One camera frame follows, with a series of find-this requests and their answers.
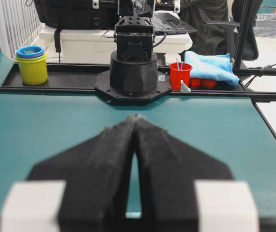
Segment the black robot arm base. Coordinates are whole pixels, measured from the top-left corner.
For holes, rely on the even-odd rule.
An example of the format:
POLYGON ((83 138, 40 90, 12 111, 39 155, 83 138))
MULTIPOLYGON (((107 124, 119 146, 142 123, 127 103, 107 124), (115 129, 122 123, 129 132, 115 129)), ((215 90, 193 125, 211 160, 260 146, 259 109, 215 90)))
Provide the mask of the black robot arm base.
POLYGON ((114 28, 116 51, 109 70, 98 74, 95 90, 116 102, 152 102, 171 92, 167 74, 158 70, 151 18, 154 0, 120 0, 114 28))

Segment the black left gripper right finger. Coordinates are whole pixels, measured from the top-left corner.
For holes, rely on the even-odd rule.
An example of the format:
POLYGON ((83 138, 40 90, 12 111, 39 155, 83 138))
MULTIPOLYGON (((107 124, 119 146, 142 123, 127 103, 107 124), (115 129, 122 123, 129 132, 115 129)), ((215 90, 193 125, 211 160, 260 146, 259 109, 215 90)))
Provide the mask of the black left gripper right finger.
POLYGON ((229 166, 142 118, 135 122, 142 216, 157 232, 257 232, 249 185, 229 166))

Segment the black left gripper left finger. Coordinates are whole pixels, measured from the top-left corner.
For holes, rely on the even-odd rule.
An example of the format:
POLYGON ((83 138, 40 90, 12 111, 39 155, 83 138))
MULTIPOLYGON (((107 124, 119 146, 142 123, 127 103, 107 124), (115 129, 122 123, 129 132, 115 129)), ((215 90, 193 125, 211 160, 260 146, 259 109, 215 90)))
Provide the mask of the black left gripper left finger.
POLYGON ((132 118, 36 163, 15 182, 0 214, 1 232, 108 232, 126 211, 132 118))

